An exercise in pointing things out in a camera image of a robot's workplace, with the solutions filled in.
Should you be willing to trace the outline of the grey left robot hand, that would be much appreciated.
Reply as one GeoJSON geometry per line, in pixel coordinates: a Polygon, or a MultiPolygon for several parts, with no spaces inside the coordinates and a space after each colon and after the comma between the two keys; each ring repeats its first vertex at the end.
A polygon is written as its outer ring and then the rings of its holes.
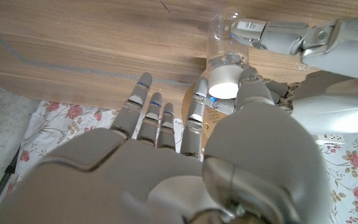
{"type": "Polygon", "coordinates": [[[265,80],[262,94],[287,110],[311,134],[358,133],[358,18],[311,27],[300,22],[216,17],[209,27],[207,104],[231,114],[247,49],[299,55],[314,67],[299,84],[265,80]]]}

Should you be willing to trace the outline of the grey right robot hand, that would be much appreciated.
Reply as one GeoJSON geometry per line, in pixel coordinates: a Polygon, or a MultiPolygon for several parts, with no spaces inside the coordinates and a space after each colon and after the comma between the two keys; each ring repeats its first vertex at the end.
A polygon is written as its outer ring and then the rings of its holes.
{"type": "Polygon", "coordinates": [[[195,86],[181,149],[173,109],[141,76],[110,128],[41,159],[0,204],[0,223],[327,223],[329,184],[315,141],[273,103],[254,68],[236,106],[201,143],[208,82],[195,86]]]}

